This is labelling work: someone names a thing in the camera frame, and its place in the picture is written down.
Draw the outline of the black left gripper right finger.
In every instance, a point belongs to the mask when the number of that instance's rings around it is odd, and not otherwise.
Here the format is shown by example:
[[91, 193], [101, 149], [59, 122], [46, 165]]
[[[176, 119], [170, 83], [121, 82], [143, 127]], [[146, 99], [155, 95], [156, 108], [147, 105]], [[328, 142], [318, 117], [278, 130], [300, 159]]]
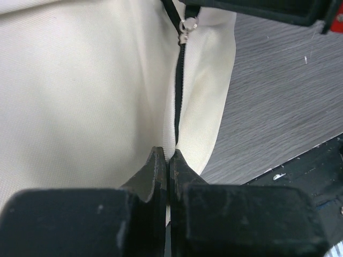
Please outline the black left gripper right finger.
[[169, 191], [172, 256], [323, 256], [330, 247], [297, 188], [208, 184], [177, 150]]

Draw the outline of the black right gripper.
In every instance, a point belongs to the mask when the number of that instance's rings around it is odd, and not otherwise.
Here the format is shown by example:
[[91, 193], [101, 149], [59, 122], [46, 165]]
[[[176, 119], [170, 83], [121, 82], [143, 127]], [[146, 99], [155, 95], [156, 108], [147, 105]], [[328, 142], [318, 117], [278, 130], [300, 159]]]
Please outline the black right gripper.
[[[316, 0], [211, 0], [183, 1], [196, 5], [232, 11], [249, 16], [309, 27], [320, 19], [325, 1]], [[321, 34], [342, 34], [342, 0], [330, 1], [325, 10]]]

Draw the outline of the cream canvas backpack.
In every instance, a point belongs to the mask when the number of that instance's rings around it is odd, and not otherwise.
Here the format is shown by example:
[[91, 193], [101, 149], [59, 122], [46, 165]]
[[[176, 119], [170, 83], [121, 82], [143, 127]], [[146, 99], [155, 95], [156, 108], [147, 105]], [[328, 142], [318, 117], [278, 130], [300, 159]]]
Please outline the cream canvas backpack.
[[174, 135], [175, 25], [160, 1], [1, 1], [1, 205], [28, 188], [119, 187], [161, 146], [202, 173], [233, 71], [236, 13], [203, 8]]

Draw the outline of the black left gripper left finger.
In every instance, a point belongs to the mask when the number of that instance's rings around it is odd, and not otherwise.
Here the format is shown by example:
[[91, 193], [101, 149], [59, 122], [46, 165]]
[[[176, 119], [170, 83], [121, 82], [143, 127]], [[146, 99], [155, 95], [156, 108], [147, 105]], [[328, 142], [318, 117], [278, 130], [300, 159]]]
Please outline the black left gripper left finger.
[[163, 149], [124, 185], [24, 190], [1, 213], [1, 256], [163, 256]]

